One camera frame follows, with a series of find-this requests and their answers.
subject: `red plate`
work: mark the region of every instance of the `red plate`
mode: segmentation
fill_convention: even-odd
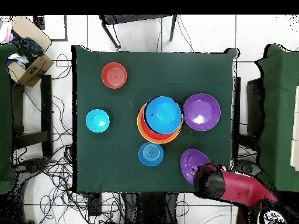
[[[124,85],[127,80],[127,71],[121,64],[111,62],[106,64],[101,73],[103,83],[111,88],[117,89]]]

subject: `plate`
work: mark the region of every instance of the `plate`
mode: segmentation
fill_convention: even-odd
[[[154,167],[162,162],[163,155],[162,147],[152,142],[143,144],[138,151],[140,161],[148,167]]]
[[[186,124],[196,131],[212,129],[220,119],[220,106],[215,98],[208,94],[195,94],[184,103]]]
[[[111,62],[102,69],[101,78],[107,87],[118,89],[126,82],[127,71],[121,64]]]
[[[180,168],[184,178],[193,185],[194,175],[199,167],[210,163],[210,159],[197,149],[187,149],[180,158]]]

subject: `stacked bowls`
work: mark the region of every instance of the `stacked bowls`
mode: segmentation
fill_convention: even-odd
[[[154,144],[165,144],[180,133],[183,114],[179,104],[170,97],[158,96],[141,108],[137,117],[140,134]]]

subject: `blue plate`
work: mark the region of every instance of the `blue plate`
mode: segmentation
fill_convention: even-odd
[[[86,116],[87,128],[95,133],[100,133],[107,130],[109,122],[110,121],[107,112],[100,109],[94,109]]]
[[[182,121],[182,112],[173,99],[159,96],[150,100],[144,108],[144,121],[155,132],[173,133]]]
[[[152,142],[143,144],[138,152],[140,161],[148,167],[154,167],[162,162],[163,155],[162,147]]]

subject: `purple plate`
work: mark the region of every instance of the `purple plate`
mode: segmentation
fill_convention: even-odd
[[[193,185],[193,178],[197,169],[209,162],[210,159],[199,150],[187,149],[180,158],[180,168],[185,179]]]
[[[184,103],[186,124],[196,131],[212,129],[218,123],[220,114],[219,103],[208,94],[194,94]]]

